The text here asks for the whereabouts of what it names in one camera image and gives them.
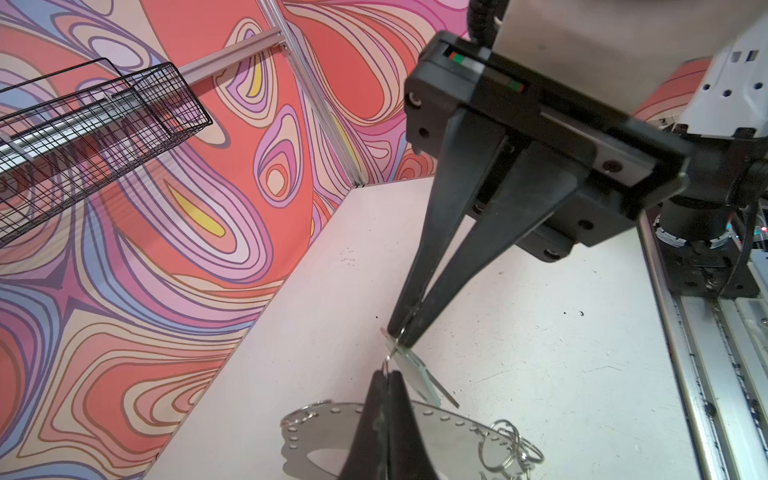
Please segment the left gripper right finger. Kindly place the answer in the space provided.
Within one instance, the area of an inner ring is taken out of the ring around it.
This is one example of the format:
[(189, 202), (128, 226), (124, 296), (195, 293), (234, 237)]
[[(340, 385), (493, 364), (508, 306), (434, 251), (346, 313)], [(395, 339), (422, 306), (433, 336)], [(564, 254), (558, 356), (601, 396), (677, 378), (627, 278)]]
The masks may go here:
[(389, 478), (437, 480), (426, 451), (403, 375), (389, 374)]

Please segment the silver split keyring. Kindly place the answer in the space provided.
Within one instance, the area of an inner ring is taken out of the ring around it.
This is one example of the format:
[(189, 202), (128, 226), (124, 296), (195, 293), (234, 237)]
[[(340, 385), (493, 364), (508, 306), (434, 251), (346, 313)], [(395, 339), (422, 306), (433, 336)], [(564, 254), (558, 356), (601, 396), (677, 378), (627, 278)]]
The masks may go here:
[(529, 479), (545, 461), (542, 450), (523, 437), (509, 420), (496, 420), (490, 426), (476, 425), (474, 432), (478, 437), (481, 479)]

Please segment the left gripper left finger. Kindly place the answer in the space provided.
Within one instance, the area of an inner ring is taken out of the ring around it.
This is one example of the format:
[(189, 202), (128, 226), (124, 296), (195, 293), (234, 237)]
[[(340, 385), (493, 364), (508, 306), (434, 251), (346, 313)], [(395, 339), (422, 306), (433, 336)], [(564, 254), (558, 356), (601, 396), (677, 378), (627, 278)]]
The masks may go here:
[(341, 480), (383, 480), (388, 478), (388, 382), (375, 371), (349, 455), (341, 470)]

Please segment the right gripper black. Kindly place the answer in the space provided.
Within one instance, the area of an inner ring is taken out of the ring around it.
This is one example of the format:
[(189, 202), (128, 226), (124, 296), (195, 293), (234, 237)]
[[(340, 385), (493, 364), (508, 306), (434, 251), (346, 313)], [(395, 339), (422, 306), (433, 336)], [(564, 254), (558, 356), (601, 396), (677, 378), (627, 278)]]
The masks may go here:
[[(631, 228), (688, 183), (683, 140), (449, 32), (420, 53), (405, 112), (407, 140), (437, 161), (387, 327), (406, 348), (510, 247), (559, 261)], [(466, 217), (474, 226), (428, 288)]]

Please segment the perforated metal ring plate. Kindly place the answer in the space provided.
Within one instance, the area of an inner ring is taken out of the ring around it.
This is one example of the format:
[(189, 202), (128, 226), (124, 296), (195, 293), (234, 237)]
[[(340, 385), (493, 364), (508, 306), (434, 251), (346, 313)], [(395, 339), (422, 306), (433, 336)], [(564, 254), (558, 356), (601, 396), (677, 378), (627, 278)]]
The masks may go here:
[[(428, 460), (440, 479), (508, 479), (520, 474), (513, 442), (458, 413), (411, 402)], [(373, 454), (375, 469), (388, 466), (387, 425), (363, 419), (364, 405), (325, 400), (280, 422), (283, 472), (291, 479), (339, 479), (349, 460)]]

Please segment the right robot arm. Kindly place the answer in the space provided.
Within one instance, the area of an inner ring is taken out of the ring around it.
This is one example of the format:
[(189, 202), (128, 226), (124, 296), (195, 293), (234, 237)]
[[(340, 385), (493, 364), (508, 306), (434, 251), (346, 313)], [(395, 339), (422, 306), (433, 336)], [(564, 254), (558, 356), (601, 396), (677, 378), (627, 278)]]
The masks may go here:
[(437, 170), (396, 347), (508, 249), (557, 262), (648, 210), (672, 292), (757, 294), (765, 2), (473, 1), (467, 26), (404, 83), (406, 138)]

